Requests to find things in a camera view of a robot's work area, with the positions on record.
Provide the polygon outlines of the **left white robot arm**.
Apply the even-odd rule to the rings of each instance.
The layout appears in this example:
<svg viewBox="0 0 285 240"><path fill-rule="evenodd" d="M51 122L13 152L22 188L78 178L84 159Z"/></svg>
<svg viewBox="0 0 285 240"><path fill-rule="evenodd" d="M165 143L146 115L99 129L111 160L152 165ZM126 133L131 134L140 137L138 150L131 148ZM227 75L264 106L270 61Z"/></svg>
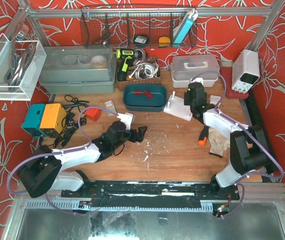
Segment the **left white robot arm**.
<svg viewBox="0 0 285 240"><path fill-rule="evenodd" d="M87 163L101 162L115 154L117 148L127 141L141 143L147 126L127 129L125 123L115 121L107 131L92 140L90 145L81 145L66 149L50 149L40 146L39 154L17 169L17 175L32 198L38 198L51 190L78 191L85 183L85 178L78 172L65 170Z"/></svg>

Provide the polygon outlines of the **large red spring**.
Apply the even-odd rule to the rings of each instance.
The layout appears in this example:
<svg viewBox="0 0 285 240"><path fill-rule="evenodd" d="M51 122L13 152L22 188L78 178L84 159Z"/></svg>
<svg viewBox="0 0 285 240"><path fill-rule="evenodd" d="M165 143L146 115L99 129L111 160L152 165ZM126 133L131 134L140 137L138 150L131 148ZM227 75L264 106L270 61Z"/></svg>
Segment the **large red spring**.
<svg viewBox="0 0 285 240"><path fill-rule="evenodd" d="M152 98L153 98L153 94L152 94L150 91L148 91L148 90L145 90L145 91L144 91L144 95L145 95L147 98L149 98L149 99L152 99Z"/></svg>

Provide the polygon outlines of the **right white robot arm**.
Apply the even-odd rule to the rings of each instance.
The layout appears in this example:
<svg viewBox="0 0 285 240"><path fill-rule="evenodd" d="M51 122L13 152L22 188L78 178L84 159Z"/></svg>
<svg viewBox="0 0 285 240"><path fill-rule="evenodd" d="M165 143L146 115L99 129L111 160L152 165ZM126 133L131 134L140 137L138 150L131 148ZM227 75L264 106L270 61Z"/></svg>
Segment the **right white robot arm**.
<svg viewBox="0 0 285 240"><path fill-rule="evenodd" d="M184 93L184 105L190 107L193 118L218 131L229 141L229 163L210 179L210 192L218 195L221 189L236 184L245 175L271 163L263 129L238 123L224 115L214 104L207 103L207 93L200 82L192 82Z"/></svg>

